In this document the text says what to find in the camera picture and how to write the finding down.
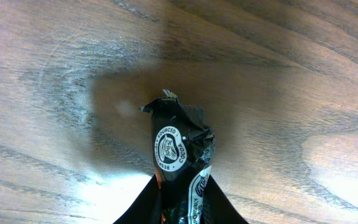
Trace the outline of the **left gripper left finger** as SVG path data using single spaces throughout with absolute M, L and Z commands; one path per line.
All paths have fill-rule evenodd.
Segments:
M 157 177 L 154 175 L 132 205 L 114 224 L 161 224 L 162 200 Z

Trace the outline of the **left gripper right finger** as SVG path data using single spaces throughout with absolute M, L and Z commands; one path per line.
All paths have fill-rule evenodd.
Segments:
M 202 218 L 204 224 L 249 224 L 233 207 L 212 176 L 204 190 Z

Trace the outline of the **black candy bar wrapper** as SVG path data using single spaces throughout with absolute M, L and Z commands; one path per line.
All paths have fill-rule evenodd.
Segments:
M 163 97 L 140 107 L 151 115 L 162 223 L 200 224 L 216 148 L 215 135 L 204 123 L 201 108 L 182 104 L 170 90 L 163 92 Z

